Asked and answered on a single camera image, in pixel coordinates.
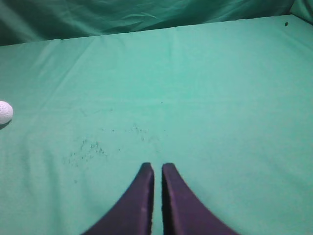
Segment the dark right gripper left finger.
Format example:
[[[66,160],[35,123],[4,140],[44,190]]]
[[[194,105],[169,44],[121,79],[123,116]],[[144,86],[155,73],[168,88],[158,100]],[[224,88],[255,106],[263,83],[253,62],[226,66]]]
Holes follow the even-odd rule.
[[[134,180],[114,206],[85,235],[150,235],[154,208],[155,176],[143,163]]]

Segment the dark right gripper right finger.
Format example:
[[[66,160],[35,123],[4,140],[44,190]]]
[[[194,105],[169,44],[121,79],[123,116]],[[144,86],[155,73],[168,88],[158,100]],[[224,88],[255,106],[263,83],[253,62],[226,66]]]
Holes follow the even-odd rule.
[[[236,235],[194,194],[173,163],[162,166],[162,221],[165,235]]]

